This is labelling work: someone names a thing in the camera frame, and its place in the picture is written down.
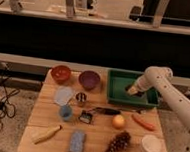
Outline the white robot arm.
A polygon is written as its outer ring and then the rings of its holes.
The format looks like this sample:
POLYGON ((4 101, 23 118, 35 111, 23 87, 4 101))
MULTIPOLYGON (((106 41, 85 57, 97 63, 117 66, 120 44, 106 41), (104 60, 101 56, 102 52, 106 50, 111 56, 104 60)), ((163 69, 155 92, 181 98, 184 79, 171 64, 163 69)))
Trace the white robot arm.
MULTIPOLYGON (((173 72, 168 67, 147 67, 128 92, 134 95, 137 92, 149 90, 151 87, 157 89, 190 133, 190 100, 170 83, 172 77, 173 72)), ((190 137, 185 152, 190 152, 190 137)))

